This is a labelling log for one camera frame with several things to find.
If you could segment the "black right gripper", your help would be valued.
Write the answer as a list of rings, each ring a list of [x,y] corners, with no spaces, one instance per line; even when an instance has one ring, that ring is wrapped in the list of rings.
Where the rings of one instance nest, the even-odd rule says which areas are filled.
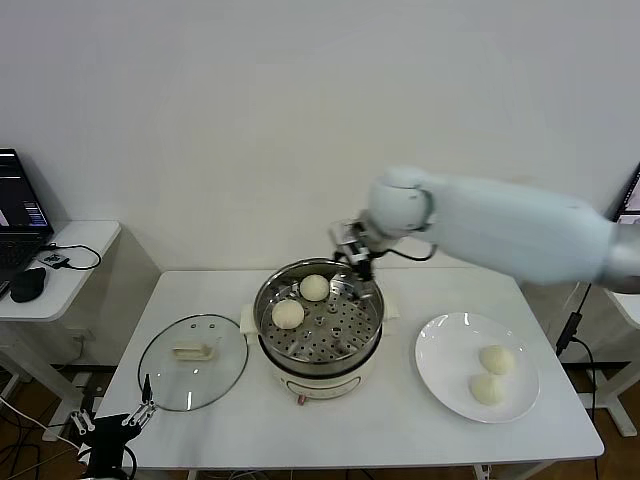
[[[368,223],[362,219],[339,220],[329,227],[330,238],[337,250],[351,246],[356,250],[369,248],[372,244],[370,233]],[[355,265],[355,272],[362,282],[366,281],[366,296],[373,296],[376,289],[373,261],[359,261]]]

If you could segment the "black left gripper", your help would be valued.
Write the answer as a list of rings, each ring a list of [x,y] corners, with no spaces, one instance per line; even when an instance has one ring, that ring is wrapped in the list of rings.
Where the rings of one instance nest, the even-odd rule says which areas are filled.
[[[137,458],[128,442],[138,436],[156,410],[150,376],[145,375],[141,403],[131,414],[97,418],[94,423],[85,410],[74,410],[72,421],[80,436],[88,434],[90,459],[88,477],[94,479],[134,479]]]

